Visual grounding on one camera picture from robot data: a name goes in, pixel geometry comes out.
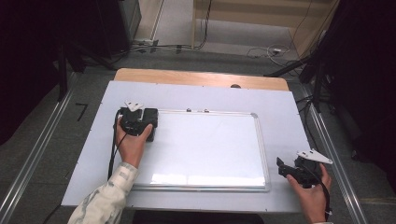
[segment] hand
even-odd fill
[[[330,190],[332,179],[323,164],[320,164],[320,169],[322,172],[321,181],[327,190]],[[326,197],[324,196],[322,186],[318,184],[312,189],[303,189],[292,175],[287,175],[286,178],[300,199],[300,205],[306,221],[308,223],[325,222]]]
[[[119,119],[117,122],[116,145],[119,148],[122,161],[128,162],[135,168],[139,166],[146,139],[149,137],[151,130],[152,124],[149,124],[139,136],[129,135],[121,128]]]

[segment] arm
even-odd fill
[[[320,165],[322,172],[321,181],[327,189],[330,189],[332,179],[326,171],[323,164]],[[305,219],[308,223],[326,223],[324,216],[326,209],[326,198],[321,185],[316,185],[312,189],[303,189],[296,179],[291,175],[287,175],[291,187],[297,193],[300,199],[300,205],[303,209]]]
[[[117,146],[120,149],[122,163],[100,188],[88,195],[76,208],[68,223],[119,223],[122,210],[126,204],[137,167],[143,156],[146,139],[151,133],[152,125],[146,127],[139,136],[126,134],[117,125]]]

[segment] whiteboard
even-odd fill
[[[159,110],[139,171],[133,190],[270,189],[254,113]]]

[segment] wrist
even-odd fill
[[[327,223],[327,222],[326,222],[326,218],[324,216],[320,216],[320,217],[309,217],[308,223],[320,224],[320,223]]]
[[[139,160],[137,158],[125,159],[123,162],[126,162],[135,168],[138,168],[139,166]]]

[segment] patterned sleeve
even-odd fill
[[[107,183],[88,195],[68,223],[119,223],[137,169],[122,162]]]

